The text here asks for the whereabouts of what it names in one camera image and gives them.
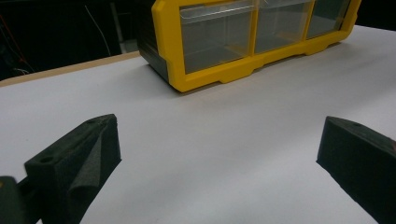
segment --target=plastic drawer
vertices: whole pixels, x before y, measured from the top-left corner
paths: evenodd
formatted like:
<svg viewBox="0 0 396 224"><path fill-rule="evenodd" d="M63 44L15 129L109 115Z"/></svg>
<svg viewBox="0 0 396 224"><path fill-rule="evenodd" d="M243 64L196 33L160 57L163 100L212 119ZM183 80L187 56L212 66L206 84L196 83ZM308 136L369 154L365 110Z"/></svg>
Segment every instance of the plastic drawer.
<svg viewBox="0 0 396 224"><path fill-rule="evenodd" d="M255 53L302 40L312 0L261 0Z"/></svg>
<svg viewBox="0 0 396 224"><path fill-rule="evenodd" d="M186 74L248 55L254 0L180 9Z"/></svg>
<svg viewBox="0 0 396 224"><path fill-rule="evenodd" d="M307 38L339 31L350 0L317 0L309 24Z"/></svg>

